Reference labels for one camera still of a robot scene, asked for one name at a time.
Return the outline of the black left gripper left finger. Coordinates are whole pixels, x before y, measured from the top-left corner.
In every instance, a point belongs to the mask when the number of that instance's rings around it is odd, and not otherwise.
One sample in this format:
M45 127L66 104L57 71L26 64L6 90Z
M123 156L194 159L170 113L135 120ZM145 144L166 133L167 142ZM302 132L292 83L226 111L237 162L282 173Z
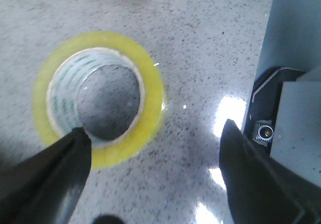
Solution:
M68 223L92 163L83 128L1 173L1 223Z

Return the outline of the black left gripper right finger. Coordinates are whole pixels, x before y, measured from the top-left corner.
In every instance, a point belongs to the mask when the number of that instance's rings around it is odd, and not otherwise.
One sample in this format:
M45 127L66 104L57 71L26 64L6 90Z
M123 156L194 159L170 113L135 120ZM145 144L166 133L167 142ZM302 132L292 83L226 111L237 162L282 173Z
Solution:
M230 119L219 167L234 223L320 223L320 187L257 148Z

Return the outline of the grey robot base column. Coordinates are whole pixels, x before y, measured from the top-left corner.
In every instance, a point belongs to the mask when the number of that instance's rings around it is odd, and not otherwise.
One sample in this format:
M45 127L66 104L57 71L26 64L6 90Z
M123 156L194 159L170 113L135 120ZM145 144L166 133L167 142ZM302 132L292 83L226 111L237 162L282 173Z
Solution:
M320 186L320 0L273 0L244 132Z

